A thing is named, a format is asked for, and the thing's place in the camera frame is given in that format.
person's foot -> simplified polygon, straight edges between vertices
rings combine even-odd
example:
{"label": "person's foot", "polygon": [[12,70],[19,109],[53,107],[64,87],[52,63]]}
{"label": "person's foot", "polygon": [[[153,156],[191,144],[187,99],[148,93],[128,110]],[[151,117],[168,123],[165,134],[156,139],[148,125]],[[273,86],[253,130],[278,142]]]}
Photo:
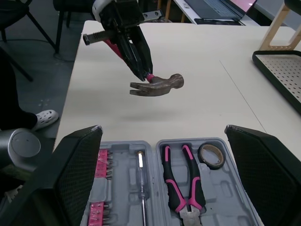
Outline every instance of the person's foot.
{"label": "person's foot", "polygon": [[54,110],[46,110],[36,114],[38,121],[32,128],[32,131],[42,129],[53,124],[58,119],[58,113]]}

black chair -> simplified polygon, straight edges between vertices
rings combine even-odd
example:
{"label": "black chair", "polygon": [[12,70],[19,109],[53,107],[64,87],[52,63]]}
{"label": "black chair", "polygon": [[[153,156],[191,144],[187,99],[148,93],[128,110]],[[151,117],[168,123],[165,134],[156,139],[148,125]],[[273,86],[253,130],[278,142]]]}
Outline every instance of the black chair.
{"label": "black chair", "polygon": [[[38,30],[43,34],[43,36],[47,39],[49,44],[55,49],[55,44],[53,43],[53,41],[29,12],[29,4],[31,2],[32,0],[27,0],[25,3],[22,3],[20,0],[0,0],[0,30],[2,40],[4,42],[7,42],[5,28],[13,25],[14,23],[22,19],[25,15],[27,15],[33,22],[33,24],[38,28]],[[7,56],[12,65],[15,66],[29,81],[33,81],[32,77],[28,73],[26,73],[26,71],[23,70],[23,68],[15,60],[13,60],[7,53],[5,53],[2,48],[0,48],[0,51]]]}
{"label": "black chair", "polygon": [[58,53],[60,50],[64,13],[68,12],[66,26],[69,27],[71,12],[91,13],[92,5],[93,5],[92,0],[53,0],[54,8],[56,9],[56,11],[59,11],[59,19],[57,25],[56,41],[55,41],[56,53]]}

perforated tray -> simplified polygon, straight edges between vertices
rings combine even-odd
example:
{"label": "perforated tray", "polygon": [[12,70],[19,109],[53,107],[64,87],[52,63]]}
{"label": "perforated tray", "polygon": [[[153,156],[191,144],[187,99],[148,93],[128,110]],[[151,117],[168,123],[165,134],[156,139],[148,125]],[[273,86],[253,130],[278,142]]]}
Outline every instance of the perforated tray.
{"label": "perforated tray", "polygon": [[301,52],[256,51],[253,61],[301,114]]}

pegboard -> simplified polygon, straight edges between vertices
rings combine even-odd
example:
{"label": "pegboard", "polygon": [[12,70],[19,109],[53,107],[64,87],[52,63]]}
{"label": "pegboard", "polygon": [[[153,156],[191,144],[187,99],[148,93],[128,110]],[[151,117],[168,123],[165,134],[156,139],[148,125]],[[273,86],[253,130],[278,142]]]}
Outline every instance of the pegboard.
{"label": "pegboard", "polygon": [[297,55],[256,56],[301,103],[301,57]]}

black cable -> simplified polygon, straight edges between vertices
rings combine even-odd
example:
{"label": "black cable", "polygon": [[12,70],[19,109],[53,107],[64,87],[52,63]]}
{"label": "black cable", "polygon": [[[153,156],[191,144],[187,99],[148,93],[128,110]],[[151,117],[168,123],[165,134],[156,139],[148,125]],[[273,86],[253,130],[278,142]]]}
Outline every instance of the black cable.
{"label": "black cable", "polygon": [[[48,43],[48,41],[40,40],[40,39],[7,39],[7,41],[41,41],[41,42]],[[54,53],[53,57],[57,60],[65,62],[65,63],[74,63],[74,61],[75,61],[75,60],[66,60],[66,59],[62,58],[62,56],[58,53]]]}
{"label": "black cable", "polygon": [[7,39],[7,41],[41,41],[41,42],[48,43],[48,41],[40,40],[40,39]]}
{"label": "black cable", "polygon": [[65,60],[61,57],[61,55],[59,53],[54,53],[53,57],[57,60],[65,62],[65,63],[74,63],[74,61],[75,61],[75,60]]}

